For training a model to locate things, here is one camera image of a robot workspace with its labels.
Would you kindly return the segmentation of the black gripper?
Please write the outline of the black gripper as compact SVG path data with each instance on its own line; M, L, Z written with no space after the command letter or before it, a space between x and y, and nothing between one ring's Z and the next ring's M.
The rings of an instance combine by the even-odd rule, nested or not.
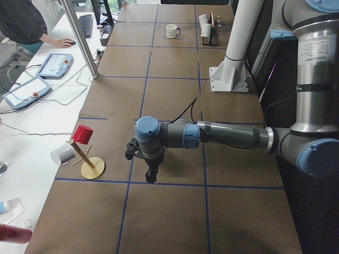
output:
M146 182L155 183L157 182L158 167L164 161L165 149L159 149L153 153L146 153L145 151L141 152L146 164L149 166L149 169L145 174Z

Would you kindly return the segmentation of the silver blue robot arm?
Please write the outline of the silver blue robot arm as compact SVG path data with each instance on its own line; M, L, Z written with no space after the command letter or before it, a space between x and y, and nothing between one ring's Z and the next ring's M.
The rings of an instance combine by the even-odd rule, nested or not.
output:
M298 40L296 121L289 128L258 129L178 117L159 123L144 116L125 157L143 159L146 180L156 181L167 148L222 143L240 149L263 148L312 177L338 173L338 127L333 122L338 86L338 1L274 1L271 37Z

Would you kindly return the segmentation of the person's hand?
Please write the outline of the person's hand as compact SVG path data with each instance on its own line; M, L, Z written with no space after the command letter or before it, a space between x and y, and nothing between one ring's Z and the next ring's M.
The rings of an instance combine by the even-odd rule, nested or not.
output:
M68 42L72 41L71 39L68 38L63 38L63 39L59 39L59 40L54 40L52 42L52 45L55 48L70 48L72 45L70 45Z

